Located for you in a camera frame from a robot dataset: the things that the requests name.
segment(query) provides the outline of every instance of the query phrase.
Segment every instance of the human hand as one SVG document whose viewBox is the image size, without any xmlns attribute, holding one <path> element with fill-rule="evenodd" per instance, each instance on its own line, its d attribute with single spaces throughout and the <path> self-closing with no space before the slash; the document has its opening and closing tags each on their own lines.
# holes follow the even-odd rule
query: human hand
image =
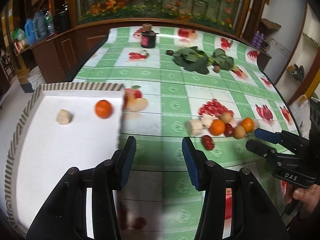
<svg viewBox="0 0 320 240">
<path fill-rule="evenodd" d="M 308 189 L 296 188 L 292 184 L 287 183 L 284 201 L 288 204 L 292 198 L 303 202 L 300 209 L 300 218 L 306 218 L 311 215 L 320 199 L 320 186 L 313 184 Z"/>
</svg>

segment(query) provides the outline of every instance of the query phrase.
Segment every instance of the blue jug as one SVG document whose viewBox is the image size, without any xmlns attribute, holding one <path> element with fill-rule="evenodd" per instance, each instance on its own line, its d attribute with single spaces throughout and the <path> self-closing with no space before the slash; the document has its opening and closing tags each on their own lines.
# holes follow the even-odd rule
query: blue jug
<svg viewBox="0 0 320 240">
<path fill-rule="evenodd" d="M 24 25 L 24 31 L 26 33 L 27 44 L 31 46 L 36 42 L 35 31 L 33 29 L 32 19 L 28 18 L 26 24 Z"/>
<path fill-rule="evenodd" d="M 37 41 L 40 41 L 48 36 L 45 16 L 41 12 L 35 13 L 35 16 L 33 17 L 33 27 Z"/>
</svg>

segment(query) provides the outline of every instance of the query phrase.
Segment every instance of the screw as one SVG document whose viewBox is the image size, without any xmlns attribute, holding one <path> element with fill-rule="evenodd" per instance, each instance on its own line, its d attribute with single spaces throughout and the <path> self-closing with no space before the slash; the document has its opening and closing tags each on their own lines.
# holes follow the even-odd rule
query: screw
<svg viewBox="0 0 320 240">
<path fill-rule="evenodd" d="M 103 162 L 103 164 L 104 164 L 105 166 L 111 166 L 111 165 L 113 164 L 113 160 L 111 160 L 111 159 L 105 160 L 105 161 Z"/>
<path fill-rule="evenodd" d="M 241 169 L 242 173 L 244 173 L 245 175 L 250 174 L 250 170 L 248 168 L 242 168 Z"/>
<path fill-rule="evenodd" d="M 68 170 L 69 174 L 75 174 L 77 172 L 77 168 L 76 167 L 72 167 Z"/>
<path fill-rule="evenodd" d="M 214 165 L 216 165 L 216 163 L 214 161 L 206 161 L 205 164 L 207 164 L 209 167 L 213 167 Z"/>
</svg>

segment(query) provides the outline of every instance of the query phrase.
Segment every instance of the leafy green vegetable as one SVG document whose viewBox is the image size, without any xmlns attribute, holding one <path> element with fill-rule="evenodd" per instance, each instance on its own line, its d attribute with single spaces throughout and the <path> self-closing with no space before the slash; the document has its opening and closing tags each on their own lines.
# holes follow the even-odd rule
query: leafy green vegetable
<svg viewBox="0 0 320 240">
<path fill-rule="evenodd" d="M 198 47 L 179 49 L 174 52 L 173 61 L 187 71 L 196 71 L 204 75 L 209 73 L 207 68 L 208 55 L 204 51 L 198 50 Z"/>
<path fill-rule="evenodd" d="M 216 49 L 212 55 L 214 63 L 212 65 L 219 65 L 221 69 L 231 70 L 234 65 L 232 57 L 226 55 L 223 49 Z"/>
</svg>

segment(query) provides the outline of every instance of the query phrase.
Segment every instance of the purple bottle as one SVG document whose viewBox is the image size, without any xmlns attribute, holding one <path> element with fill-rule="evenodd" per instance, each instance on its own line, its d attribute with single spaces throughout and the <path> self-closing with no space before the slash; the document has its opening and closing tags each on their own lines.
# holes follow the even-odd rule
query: purple bottle
<svg viewBox="0 0 320 240">
<path fill-rule="evenodd" d="M 253 36 L 253 39 L 251 41 L 252 46 L 256 47 L 257 46 L 257 42 L 259 40 L 259 31 L 256 31 L 256 33 Z"/>
<path fill-rule="evenodd" d="M 256 44 L 256 48 L 257 49 L 261 48 L 261 45 L 262 45 L 263 41 L 264 41 L 264 35 L 263 35 L 263 33 L 259 33 L 258 41 L 257 41 L 257 44 Z"/>
</svg>

